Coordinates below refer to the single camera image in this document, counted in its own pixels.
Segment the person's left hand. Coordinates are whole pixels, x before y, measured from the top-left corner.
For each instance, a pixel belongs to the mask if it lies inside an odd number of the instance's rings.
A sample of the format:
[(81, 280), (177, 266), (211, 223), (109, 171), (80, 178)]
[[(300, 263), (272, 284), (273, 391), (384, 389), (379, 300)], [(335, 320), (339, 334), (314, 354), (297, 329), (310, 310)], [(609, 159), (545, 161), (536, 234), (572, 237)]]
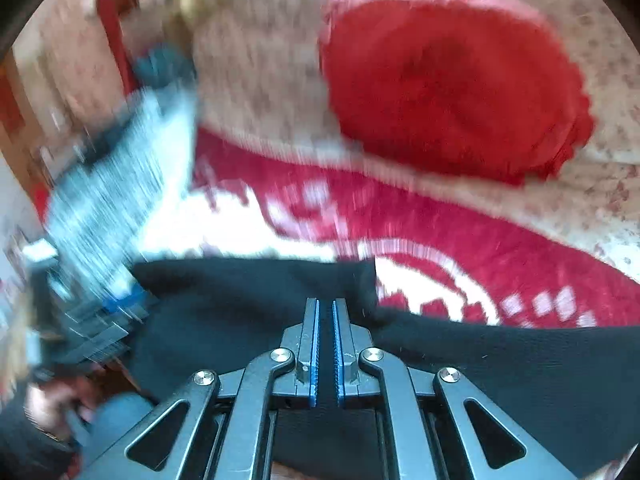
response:
[(87, 377), (55, 379), (42, 385), (30, 382), (26, 387), (24, 411), (41, 432), (54, 440), (66, 441), (72, 435), (66, 412), (78, 403), (81, 411), (91, 414), (99, 396)]

